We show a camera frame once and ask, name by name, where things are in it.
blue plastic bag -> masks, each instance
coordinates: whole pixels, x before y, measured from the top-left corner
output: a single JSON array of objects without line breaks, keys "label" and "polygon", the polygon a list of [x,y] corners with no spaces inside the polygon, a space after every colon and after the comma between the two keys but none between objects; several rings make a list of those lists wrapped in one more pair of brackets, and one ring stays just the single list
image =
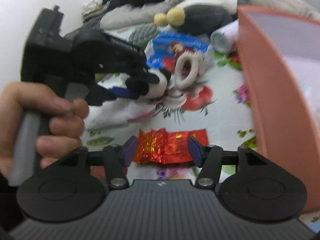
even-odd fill
[{"label": "blue plastic bag", "polygon": [[174,54],[170,52],[169,49],[171,42],[176,41],[178,43],[182,43],[184,46],[193,48],[195,51],[200,51],[203,54],[206,53],[208,49],[208,44],[201,41],[198,38],[184,35],[181,33],[160,33],[155,39],[153,39],[153,55],[147,60],[147,66],[150,68],[163,68],[163,59],[174,58]]}]

gray knitted fabric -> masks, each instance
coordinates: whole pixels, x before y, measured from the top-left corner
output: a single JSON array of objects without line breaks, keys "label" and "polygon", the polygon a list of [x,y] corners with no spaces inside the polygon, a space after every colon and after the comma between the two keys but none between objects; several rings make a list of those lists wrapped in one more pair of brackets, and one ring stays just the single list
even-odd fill
[{"label": "gray knitted fabric", "polygon": [[184,0],[164,0],[161,3],[147,4],[142,7],[124,5],[106,13],[100,22],[104,30],[122,28],[125,26],[151,23],[157,13],[167,13],[172,7]]}]

foil wrapper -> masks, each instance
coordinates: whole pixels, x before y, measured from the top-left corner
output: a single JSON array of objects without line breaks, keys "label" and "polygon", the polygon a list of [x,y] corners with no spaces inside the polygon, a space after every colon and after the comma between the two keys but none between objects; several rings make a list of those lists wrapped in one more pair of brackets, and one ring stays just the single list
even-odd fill
[{"label": "foil wrapper", "polygon": [[203,145],[209,144],[205,129],[180,132],[167,132],[165,128],[149,132],[140,130],[133,161],[140,164],[191,162],[192,158],[188,152],[189,136],[194,136]]}]

finger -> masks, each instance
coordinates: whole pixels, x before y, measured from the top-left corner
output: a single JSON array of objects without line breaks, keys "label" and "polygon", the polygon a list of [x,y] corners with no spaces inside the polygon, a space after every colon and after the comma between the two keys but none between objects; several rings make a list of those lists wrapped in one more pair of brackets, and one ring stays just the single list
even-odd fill
[{"label": "finger", "polygon": [[13,151],[23,108],[36,108],[48,114],[65,114],[73,105],[59,98],[47,86],[36,83],[10,83],[0,95],[0,149]]},{"label": "finger", "polygon": [[40,167],[42,169],[45,169],[46,167],[48,167],[49,165],[53,164],[57,160],[58,160],[57,158],[50,158],[50,157],[42,158],[41,161],[40,161]]},{"label": "finger", "polygon": [[83,99],[75,99],[73,102],[73,113],[84,119],[89,114],[89,106]]},{"label": "finger", "polygon": [[42,157],[61,158],[81,146],[79,138],[44,135],[36,141],[36,150]]},{"label": "finger", "polygon": [[49,123],[50,131],[54,135],[78,138],[84,130],[84,122],[77,115],[53,117]]},{"label": "finger", "polygon": [[51,88],[44,84],[14,82],[3,92],[22,108],[38,109],[46,114],[65,114],[73,110],[68,100],[58,97]]},{"label": "finger", "polygon": [[0,157],[0,173],[6,178],[9,178],[12,168],[12,157],[1,156]]}]

metal screw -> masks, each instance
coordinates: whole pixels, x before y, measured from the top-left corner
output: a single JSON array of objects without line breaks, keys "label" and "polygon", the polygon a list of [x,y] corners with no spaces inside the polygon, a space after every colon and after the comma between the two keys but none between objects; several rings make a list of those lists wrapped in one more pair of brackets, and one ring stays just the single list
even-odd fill
[{"label": "metal screw", "polygon": [[121,149],[121,146],[119,144],[111,144],[111,147],[113,147],[114,151],[119,151]]},{"label": "metal screw", "polygon": [[125,184],[125,179],[123,179],[123,178],[112,179],[111,184],[116,187],[121,187]]},{"label": "metal screw", "polygon": [[204,187],[211,186],[213,184],[213,180],[209,178],[201,178],[198,180],[198,184]]}]

